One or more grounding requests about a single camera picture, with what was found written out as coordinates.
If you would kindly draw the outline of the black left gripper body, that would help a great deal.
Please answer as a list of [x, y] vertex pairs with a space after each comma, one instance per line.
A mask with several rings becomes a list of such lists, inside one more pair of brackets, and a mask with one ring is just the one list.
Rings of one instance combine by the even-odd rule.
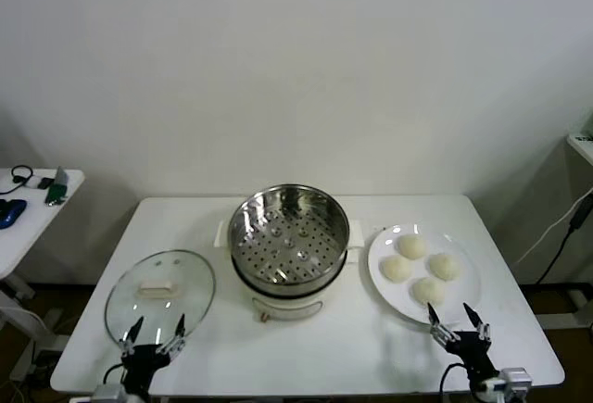
[[178, 354], [178, 343], [138, 346], [124, 343], [121, 363], [125, 370], [122, 384], [126, 394], [148, 397], [156, 372], [168, 367]]

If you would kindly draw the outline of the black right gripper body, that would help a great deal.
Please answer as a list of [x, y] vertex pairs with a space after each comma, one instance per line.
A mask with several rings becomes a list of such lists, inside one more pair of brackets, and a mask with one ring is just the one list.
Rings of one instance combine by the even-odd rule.
[[471, 384], [498, 377], [498, 370], [488, 356], [491, 340], [478, 332], [456, 331], [456, 337], [445, 344], [445, 350], [458, 356]]

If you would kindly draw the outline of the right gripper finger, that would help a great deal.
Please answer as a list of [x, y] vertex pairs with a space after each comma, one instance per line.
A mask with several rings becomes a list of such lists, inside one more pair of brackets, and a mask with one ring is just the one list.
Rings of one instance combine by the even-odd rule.
[[441, 323], [430, 302], [427, 303], [427, 308], [430, 322], [430, 334], [436, 342], [441, 346], [459, 343], [461, 340], [460, 336]]
[[478, 313], [474, 309], [472, 309], [467, 303], [463, 303], [463, 307], [469, 318], [470, 323], [474, 328], [473, 332], [468, 331], [464, 334], [471, 341], [480, 343], [490, 343], [490, 325], [488, 323], [483, 322]]

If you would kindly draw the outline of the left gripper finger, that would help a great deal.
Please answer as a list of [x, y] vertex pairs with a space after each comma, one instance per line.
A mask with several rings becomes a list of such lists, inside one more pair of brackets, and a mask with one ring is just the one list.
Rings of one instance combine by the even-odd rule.
[[134, 352], [135, 341], [138, 334], [141, 331], [144, 322], [144, 317], [141, 316], [136, 323], [124, 333], [123, 337], [119, 340], [119, 347], [123, 356], [130, 356]]
[[163, 356], [177, 356], [185, 346], [185, 314], [183, 314], [174, 331], [173, 337], [166, 343], [161, 345], [157, 352]]

